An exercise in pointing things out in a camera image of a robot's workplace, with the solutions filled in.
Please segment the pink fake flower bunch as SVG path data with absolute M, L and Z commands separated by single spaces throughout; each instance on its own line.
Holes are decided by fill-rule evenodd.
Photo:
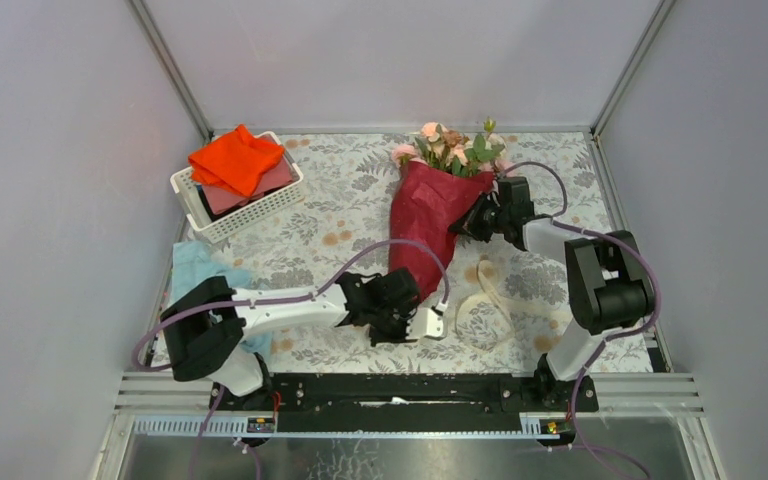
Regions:
M 513 166 L 513 163 L 505 156 L 496 157 L 493 160 L 481 164 L 482 172 L 493 173 L 494 175 L 505 176 L 506 171 Z

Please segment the dark red wrapping paper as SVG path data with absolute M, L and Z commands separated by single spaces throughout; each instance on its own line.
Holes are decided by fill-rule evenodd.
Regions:
M 421 243 L 436 257 L 417 247 L 393 243 L 389 269 L 408 269 L 419 287 L 420 300 L 434 293 L 443 279 L 437 264 L 446 268 L 453 259 L 456 235 L 449 231 L 450 225 L 489 192 L 493 182 L 489 172 L 457 177 L 414 160 L 401 167 L 401 182 L 390 208 L 390 238 Z

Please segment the peach fake flower stem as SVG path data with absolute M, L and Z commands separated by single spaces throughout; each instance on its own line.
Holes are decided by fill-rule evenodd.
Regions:
M 430 166 L 439 167 L 446 158 L 443 126 L 437 122 L 425 123 L 415 138 L 415 146 L 421 158 Z

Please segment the dried brown fake flower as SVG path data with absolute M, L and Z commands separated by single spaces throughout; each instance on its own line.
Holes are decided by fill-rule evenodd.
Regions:
M 455 130 L 445 130 L 441 134 L 441 141 L 443 150 L 440 154 L 440 161 L 443 166 L 450 169 L 455 162 L 461 166 L 467 163 L 465 153 L 467 139 L 462 133 Z

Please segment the cream ribbon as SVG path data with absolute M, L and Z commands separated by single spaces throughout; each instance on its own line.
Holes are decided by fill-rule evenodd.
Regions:
M 572 321 L 572 314 L 544 300 L 517 300 L 502 295 L 494 280 L 488 275 L 495 265 L 490 260 L 480 260 L 474 269 L 479 290 L 464 298 L 456 307 L 453 319 L 455 336 L 469 349 L 478 354 L 487 354 L 516 337 L 514 320 L 517 316 L 543 320 L 550 329 L 560 334 L 560 328 Z M 482 306 L 492 308 L 499 315 L 501 332 L 492 333 L 492 338 L 469 336 L 468 327 Z

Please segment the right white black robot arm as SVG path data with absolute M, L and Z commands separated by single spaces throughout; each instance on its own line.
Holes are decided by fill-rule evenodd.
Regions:
M 575 228 L 536 211 L 528 181 L 500 178 L 449 227 L 488 242 L 501 235 L 515 248 L 564 264 L 572 321 L 538 368 L 535 402 L 557 412 L 573 398 L 571 380 L 585 375 L 607 342 L 635 334 L 660 312 L 659 286 L 628 231 Z

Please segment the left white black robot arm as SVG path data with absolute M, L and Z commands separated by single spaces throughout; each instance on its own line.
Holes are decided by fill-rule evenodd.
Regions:
M 170 369 L 178 382 L 209 379 L 248 411 L 269 401 L 266 362 L 244 340 L 278 330 L 366 327 L 373 343 L 402 343 L 417 312 L 420 290 L 401 268 L 386 275 L 341 273 L 322 292 L 313 288 L 234 289 L 208 278 L 162 314 Z

